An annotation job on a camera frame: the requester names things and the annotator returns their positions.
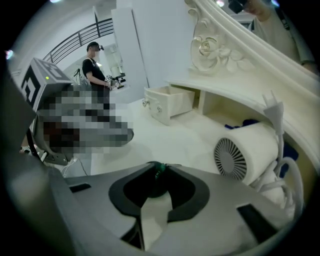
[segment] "pixelated area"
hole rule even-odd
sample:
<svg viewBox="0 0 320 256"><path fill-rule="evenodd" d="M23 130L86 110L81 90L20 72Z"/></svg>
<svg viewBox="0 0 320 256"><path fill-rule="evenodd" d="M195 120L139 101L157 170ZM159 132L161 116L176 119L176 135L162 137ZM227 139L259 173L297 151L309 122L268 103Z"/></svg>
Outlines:
<svg viewBox="0 0 320 256"><path fill-rule="evenodd" d="M133 124L118 114L107 89L68 85L47 97L37 111L42 124L37 133L43 133L44 142L56 153L85 154L92 148L121 147L133 139L134 132Z"/></svg>

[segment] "black camera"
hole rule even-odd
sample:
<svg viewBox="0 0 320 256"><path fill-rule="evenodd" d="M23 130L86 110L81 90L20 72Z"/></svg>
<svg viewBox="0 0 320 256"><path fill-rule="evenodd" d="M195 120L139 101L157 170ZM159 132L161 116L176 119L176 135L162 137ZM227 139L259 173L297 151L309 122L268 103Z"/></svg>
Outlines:
<svg viewBox="0 0 320 256"><path fill-rule="evenodd" d="M229 1L229 9L234 13L238 14L244 10L245 4L248 0L228 0Z"/></svg>

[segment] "person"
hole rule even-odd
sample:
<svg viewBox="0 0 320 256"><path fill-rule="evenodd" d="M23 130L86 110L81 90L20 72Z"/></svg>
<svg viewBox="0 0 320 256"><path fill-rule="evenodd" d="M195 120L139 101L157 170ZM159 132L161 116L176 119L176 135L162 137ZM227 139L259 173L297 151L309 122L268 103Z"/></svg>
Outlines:
<svg viewBox="0 0 320 256"><path fill-rule="evenodd" d="M248 29L262 40L317 74L318 67L306 42L290 19L270 4L271 0L248 0L244 11L254 15Z"/></svg>
<svg viewBox="0 0 320 256"><path fill-rule="evenodd" d="M104 87L109 88L110 82L105 81L106 77L100 70L95 58L99 56L100 46L97 42L91 42L86 47L87 58L82 62L82 71L90 84L96 90L102 90Z"/></svg>

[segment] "black t-shirt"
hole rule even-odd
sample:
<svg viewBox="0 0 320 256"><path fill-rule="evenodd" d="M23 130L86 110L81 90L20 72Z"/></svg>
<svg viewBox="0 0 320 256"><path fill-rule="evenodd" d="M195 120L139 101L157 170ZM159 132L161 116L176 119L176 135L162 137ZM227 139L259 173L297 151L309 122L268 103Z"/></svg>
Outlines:
<svg viewBox="0 0 320 256"><path fill-rule="evenodd" d="M82 63L82 71L83 74L85 75L85 77L87 77L87 73L88 72L92 72L92 76L104 81L106 78L104 76L104 74L101 72L100 68L97 65L97 62L94 59L91 59L92 61L90 61L90 59L85 59ZM100 86L98 84L92 83L90 82L91 85L95 85L95 86Z"/></svg>

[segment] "blue cloth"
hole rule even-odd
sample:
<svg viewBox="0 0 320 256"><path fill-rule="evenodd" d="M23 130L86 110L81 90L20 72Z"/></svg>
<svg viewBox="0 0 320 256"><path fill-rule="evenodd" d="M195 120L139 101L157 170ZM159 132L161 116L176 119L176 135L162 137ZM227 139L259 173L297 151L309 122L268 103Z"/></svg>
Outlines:
<svg viewBox="0 0 320 256"><path fill-rule="evenodd" d="M240 127L253 125L253 124L256 124L256 123L259 123L259 121L254 120L254 119L245 119L242 122L242 126L230 126L228 124L225 124L224 127L232 130L232 129L237 129L237 128L240 128ZM292 146L290 146L287 142L284 142L284 145L283 145L283 157L284 158L286 158L286 157L292 158L294 161L296 161L298 159L298 157L299 157L299 154ZM289 165L284 164L281 167L281 171L280 171L279 177L283 178L286 175L288 170L289 170Z"/></svg>

